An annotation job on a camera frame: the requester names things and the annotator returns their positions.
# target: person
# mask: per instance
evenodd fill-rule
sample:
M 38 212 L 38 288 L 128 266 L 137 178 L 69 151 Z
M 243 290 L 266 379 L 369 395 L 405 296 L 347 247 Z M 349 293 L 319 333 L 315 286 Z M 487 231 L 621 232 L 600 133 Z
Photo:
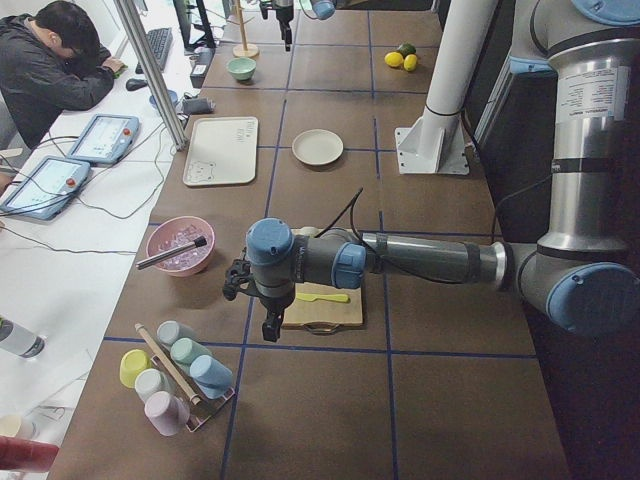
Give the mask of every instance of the person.
M 0 19 L 0 92 L 29 148 L 63 110 L 88 110 L 113 88 L 121 60 L 101 46 L 79 6 L 54 1 L 35 17 Z

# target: water bottle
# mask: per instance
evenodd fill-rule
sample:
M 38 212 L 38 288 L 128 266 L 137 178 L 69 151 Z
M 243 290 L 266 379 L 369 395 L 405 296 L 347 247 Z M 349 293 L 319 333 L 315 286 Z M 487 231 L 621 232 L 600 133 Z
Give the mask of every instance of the water bottle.
M 44 339 L 0 315 L 0 348 L 29 358 L 44 348 Z

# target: lemon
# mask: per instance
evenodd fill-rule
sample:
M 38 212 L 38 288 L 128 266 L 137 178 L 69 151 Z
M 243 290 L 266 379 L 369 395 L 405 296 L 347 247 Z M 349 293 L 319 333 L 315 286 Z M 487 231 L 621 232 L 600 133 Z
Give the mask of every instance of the lemon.
M 418 66 L 418 57 L 413 53 L 407 55 L 404 59 L 404 69 L 407 72 L 413 72 Z
M 393 68 L 398 68 L 404 62 L 402 54 L 398 52 L 389 52 L 384 56 L 384 63 Z

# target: tablet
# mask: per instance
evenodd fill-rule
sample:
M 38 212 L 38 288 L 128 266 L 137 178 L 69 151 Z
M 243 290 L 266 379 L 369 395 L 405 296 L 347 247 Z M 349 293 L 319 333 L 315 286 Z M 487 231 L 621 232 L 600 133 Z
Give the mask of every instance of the tablet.
M 137 117 L 94 115 L 71 147 L 67 158 L 91 164 L 114 164 L 133 142 L 139 126 Z
M 0 205 L 7 214 L 50 220 L 84 183 L 91 165 L 79 160 L 45 157 L 18 189 Z

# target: pink cup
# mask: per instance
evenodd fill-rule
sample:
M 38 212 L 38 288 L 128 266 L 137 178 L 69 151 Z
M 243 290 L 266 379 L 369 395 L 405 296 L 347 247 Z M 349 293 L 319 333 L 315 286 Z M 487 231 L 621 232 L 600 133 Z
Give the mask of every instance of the pink cup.
M 144 413 L 165 437 L 175 435 L 189 420 L 189 407 L 175 395 L 156 392 L 144 404 Z

